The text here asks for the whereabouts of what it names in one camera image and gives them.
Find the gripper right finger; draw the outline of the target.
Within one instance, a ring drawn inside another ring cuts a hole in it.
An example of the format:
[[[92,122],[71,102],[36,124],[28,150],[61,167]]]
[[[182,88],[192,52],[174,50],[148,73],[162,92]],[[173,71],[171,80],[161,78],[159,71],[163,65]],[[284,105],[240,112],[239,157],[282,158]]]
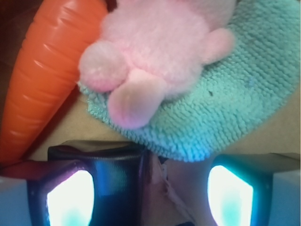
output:
[[[299,226],[299,154],[220,154],[207,197],[218,226]]]

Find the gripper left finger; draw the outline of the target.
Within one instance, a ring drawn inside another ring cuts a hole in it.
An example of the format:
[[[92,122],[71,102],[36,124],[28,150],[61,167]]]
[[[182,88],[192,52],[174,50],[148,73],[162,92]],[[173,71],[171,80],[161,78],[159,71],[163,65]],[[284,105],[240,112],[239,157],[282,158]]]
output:
[[[88,226],[94,202],[93,177],[81,161],[0,164],[2,226]]]

